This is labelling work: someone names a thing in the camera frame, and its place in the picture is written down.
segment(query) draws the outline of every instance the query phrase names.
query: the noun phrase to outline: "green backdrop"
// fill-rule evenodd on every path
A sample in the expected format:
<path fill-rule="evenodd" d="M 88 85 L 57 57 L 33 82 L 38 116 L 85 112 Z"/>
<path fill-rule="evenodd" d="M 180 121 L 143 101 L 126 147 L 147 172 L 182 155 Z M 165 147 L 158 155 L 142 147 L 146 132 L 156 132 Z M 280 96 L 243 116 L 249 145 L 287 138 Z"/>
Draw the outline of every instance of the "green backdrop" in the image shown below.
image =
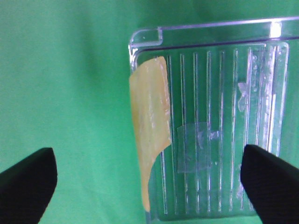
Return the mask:
<path fill-rule="evenodd" d="M 2 0 L 0 171 L 53 147 L 58 184 L 40 223 L 145 223 L 129 105 L 131 34 L 296 14 L 297 0 Z"/>

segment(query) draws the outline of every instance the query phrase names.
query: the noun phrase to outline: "green background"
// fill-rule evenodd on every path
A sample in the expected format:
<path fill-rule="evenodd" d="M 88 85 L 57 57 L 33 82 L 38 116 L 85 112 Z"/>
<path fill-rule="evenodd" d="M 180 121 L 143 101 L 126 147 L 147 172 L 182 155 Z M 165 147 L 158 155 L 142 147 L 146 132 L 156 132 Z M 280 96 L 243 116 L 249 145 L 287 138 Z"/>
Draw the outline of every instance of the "green background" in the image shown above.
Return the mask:
<path fill-rule="evenodd" d="M 131 34 L 298 10 L 296 0 L 2 0 L 0 171 L 53 147 L 58 184 L 40 223 L 145 223 L 129 104 Z"/>

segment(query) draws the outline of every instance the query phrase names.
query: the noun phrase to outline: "transparent plastic container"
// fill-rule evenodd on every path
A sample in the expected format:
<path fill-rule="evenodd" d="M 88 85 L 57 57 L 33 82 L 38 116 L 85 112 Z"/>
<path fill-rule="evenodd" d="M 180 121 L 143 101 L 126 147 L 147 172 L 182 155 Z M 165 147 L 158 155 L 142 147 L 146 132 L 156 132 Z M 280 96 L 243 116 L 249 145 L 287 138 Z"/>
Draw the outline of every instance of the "transparent plastic container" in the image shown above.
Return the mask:
<path fill-rule="evenodd" d="M 151 171 L 148 224 L 255 215 L 240 182 L 247 143 L 294 164 L 298 118 L 293 126 L 291 119 L 286 121 L 292 133 L 282 135 L 282 129 L 290 71 L 292 81 L 299 80 L 298 27 L 299 17 L 292 17 L 133 34 L 131 70 L 163 56 L 171 100 L 171 146 Z M 290 52 L 293 64 L 288 63 Z M 298 116 L 299 101 L 292 93 L 290 101 L 289 113 Z"/>

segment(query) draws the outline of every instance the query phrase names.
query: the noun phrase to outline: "clear plastic tray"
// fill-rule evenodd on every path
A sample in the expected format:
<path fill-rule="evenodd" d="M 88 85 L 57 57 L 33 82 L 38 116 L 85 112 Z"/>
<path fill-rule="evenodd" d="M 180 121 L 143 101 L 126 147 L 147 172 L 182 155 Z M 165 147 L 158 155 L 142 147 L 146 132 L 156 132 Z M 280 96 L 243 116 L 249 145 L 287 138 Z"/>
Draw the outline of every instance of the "clear plastic tray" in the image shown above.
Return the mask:
<path fill-rule="evenodd" d="M 292 17 L 133 34 L 131 70 L 163 56 L 171 98 L 172 143 L 151 171 L 148 224 L 255 214 L 240 182 L 243 147 L 282 154 L 288 58 L 290 45 L 299 50 L 298 27 L 299 17 Z"/>

